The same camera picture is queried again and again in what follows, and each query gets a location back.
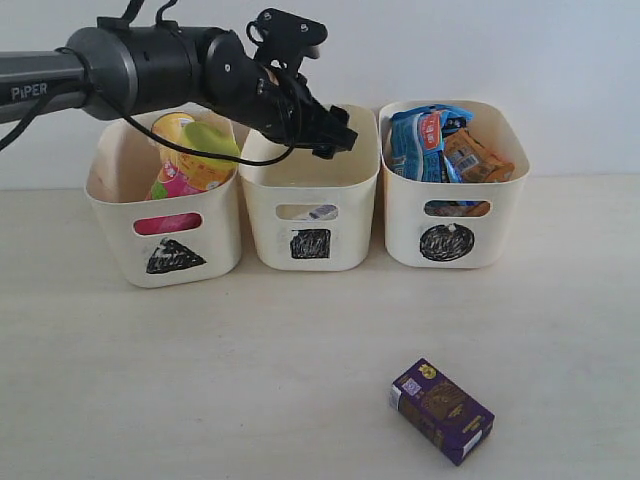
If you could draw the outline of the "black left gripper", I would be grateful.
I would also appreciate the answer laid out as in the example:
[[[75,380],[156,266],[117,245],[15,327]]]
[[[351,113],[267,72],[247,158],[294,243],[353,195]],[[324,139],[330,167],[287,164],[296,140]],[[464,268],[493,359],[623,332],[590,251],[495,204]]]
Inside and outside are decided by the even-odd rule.
[[[259,78],[246,101],[234,108],[234,120],[281,145],[311,148],[314,156],[333,159],[353,149],[358,133],[348,128],[349,113],[338,105],[327,112],[327,129],[321,130],[324,107],[307,87],[285,80],[283,85]]]

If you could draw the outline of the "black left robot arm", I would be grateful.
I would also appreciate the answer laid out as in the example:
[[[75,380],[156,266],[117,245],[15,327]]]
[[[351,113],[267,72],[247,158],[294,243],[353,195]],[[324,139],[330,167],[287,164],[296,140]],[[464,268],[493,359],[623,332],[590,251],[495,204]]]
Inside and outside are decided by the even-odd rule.
[[[39,115],[80,109],[98,120],[123,119],[187,103],[205,107],[289,149],[320,158],[351,150],[357,134],[348,113],[325,108],[298,69],[327,38],[310,21],[266,27],[253,21],[257,47],[248,56],[238,35],[217,27],[87,27],[54,51],[1,56],[1,121],[15,126],[7,148]]]

